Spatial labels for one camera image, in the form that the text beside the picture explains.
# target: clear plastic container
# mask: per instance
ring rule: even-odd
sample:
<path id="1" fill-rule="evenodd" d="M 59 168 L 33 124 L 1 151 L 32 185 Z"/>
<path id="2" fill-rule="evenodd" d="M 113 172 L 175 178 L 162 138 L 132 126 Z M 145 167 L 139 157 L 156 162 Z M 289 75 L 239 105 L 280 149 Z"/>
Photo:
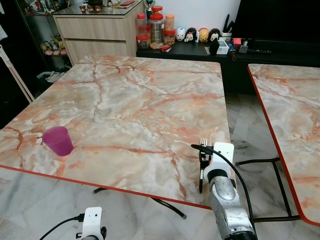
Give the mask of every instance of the clear plastic container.
<path id="1" fill-rule="evenodd" d="M 151 7 L 152 14 L 162 14 L 163 7 L 162 6 L 152 6 Z"/>
<path id="2" fill-rule="evenodd" d="M 136 16 L 136 20 L 135 20 L 135 29 L 136 29 L 136 35 L 145 35 L 145 26 L 147 25 L 147 18 L 146 15 L 144 13 L 139 13 Z"/>
<path id="3" fill-rule="evenodd" d="M 160 13 L 150 15 L 151 43 L 160 44 L 164 42 L 165 21 Z"/>
<path id="4" fill-rule="evenodd" d="M 145 51 L 149 49 L 149 36 L 148 35 L 141 35 L 141 36 L 136 36 L 136 41 L 137 41 L 137 49 L 139 51 Z"/>
<path id="5" fill-rule="evenodd" d="M 171 31 L 164 30 L 164 40 L 163 40 L 164 45 L 173 45 L 173 44 L 175 44 L 175 40 L 176 40 L 176 30 L 175 29 L 173 29 Z"/>
<path id="6" fill-rule="evenodd" d="M 164 28 L 169 31 L 175 29 L 175 15 L 168 14 L 165 16 Z"/>

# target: white wall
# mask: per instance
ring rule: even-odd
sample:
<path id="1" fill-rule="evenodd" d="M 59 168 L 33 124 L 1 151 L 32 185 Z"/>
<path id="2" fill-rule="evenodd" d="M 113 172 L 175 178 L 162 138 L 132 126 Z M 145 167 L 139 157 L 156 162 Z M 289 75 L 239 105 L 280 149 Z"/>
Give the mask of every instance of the white wall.
<path id="1" fill-rule="evenodd" d="M 227 14 L 235 21 L 241 0 L 156 0 L 163 14 L 175 15 L 175 28 L 218 28 L 222 31 Z"/>

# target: wooden cabinet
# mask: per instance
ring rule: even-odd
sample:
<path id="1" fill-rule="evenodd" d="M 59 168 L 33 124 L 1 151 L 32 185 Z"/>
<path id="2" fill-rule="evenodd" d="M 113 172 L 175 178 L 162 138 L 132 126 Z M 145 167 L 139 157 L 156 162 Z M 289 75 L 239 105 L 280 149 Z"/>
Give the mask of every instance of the wooden cabinet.
<path id="1" fill-rule="evenodd" d="M 79 6 L 72 6 L 54 15 L 72 65 L 86 55 L 136 56 L 136 17 L 144 12 L 143 1 L 111 14 L 104 11 L 81 14 Z"/>

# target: red lid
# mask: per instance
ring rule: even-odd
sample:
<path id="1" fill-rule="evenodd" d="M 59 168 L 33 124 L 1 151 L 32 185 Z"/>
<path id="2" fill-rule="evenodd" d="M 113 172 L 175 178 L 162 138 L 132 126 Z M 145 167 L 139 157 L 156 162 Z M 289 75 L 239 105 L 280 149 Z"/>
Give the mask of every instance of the red lid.
<path id="1" fill-rule="evenodd" d="M 148 40 L 149 36 L 148 35 L 138 35 L 136 36 L 136 39 L 138 40 Z"/>
<path id="2" fill-rule="evenodd" d="M 164 16 L 160 13 L 150 15 L 150 20 L 162 20 L 162 19 L 164 19 Z"/>
<path id="3" fill-rule="evenodd" d="M 154 12 L 162 11 L 162 6 L 152 6 L 151 9 Z"/>
<path id="4" fill-rule="evenodd" d="M 174 35 L 176 34 L 176 30 L 173 29 L 173 30 L 164 30 L 164 34 L 165 35 Z"/>
<path id="5" fill-rule="evenodd" d="M 145 19 L 146 15 L 144 13 L 138 13 L 138 15 L 136 16 L 137 19 Z"/>

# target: cabinet drawer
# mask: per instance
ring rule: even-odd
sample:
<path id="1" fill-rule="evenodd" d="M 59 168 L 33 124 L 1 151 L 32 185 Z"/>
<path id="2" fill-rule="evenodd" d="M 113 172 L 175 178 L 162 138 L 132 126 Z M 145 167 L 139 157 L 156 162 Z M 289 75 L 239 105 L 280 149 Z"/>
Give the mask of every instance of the cabinet drawer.
<path id="1" fill-rule="evenodd" d="M 128 56 L 125 42 L 65 40 L 73 64 L 86 55 Z"/>
<path id="2" fill-rule="evenodd" d="M 121 18 L 56 18 L 64 39 L 125 41 Z"/>

